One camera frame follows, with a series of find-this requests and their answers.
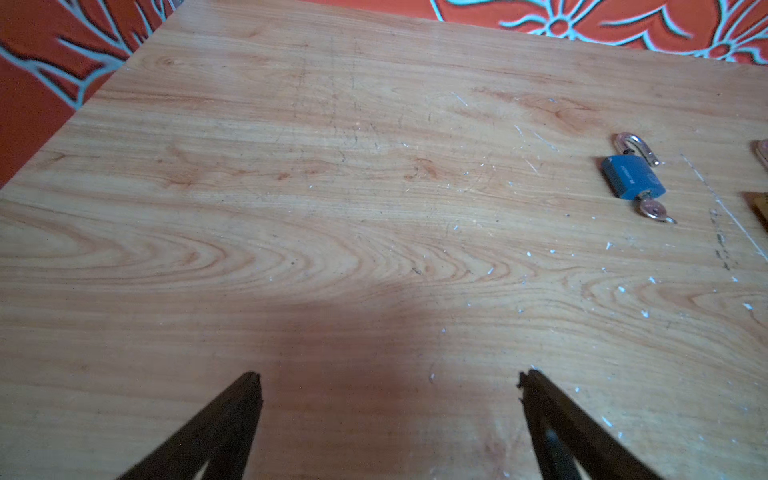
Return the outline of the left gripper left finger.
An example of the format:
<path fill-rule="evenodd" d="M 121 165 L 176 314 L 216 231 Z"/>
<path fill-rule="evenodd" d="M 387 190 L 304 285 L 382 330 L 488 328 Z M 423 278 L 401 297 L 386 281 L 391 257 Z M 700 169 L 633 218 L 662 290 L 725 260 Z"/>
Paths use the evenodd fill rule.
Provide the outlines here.
<path fill-rule="evenodd" d="M 241 479 L 257 431 L 260 375 L 246 372 L 123 479 Z"/>

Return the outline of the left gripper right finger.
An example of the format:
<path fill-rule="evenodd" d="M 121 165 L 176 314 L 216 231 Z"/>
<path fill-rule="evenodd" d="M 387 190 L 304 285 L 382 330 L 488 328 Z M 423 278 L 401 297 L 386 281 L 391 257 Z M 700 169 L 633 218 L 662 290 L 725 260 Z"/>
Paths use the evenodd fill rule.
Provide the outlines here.
<path fill-rule="evenodd" d="M 544 479 L 657 479 L 542 372 L 519 374 L 518 388 Z"/>

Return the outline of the small silver key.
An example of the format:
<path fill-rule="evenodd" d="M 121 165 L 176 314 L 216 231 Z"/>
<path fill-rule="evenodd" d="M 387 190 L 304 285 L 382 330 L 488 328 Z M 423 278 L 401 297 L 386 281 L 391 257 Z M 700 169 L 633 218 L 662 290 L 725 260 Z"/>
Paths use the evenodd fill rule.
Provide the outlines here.
<path fill-rule="evenodd" d="M 652 197 L 649 192 L 644 192 L 637 197 L 636 207 L 641 215 L 651 220 L 670 224 L 677 223 L 677 221 L 668 214 L 664 205 L 659 200 Z"/>

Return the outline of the small blue padlock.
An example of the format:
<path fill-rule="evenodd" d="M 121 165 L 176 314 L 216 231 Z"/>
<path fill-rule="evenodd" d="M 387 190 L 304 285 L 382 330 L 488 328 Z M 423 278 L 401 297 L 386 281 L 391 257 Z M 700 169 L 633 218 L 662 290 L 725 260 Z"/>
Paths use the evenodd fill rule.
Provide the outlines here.
<path fill-rule="evenodd" d="M 615 136 L 617 155 L 600 162 L 600 170 L 613 194 L 622 200 L 659 198 L 666 193 L 653 168 L 660 161 L 639 136 L 622 132 Z"/>

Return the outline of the large brass padlock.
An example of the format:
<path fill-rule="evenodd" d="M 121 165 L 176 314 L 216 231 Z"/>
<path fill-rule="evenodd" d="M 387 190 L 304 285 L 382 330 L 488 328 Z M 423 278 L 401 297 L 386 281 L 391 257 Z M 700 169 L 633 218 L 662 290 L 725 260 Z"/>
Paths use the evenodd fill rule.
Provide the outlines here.
<path fill-rule="evenodd" d="M 742 192 L 742 197 L 764 230 L 767 230 L 767 140 L 755 140 L 751 148 L 760 166 L 760 174 L 757 180 L 751 180 L 750 187 Z"/>

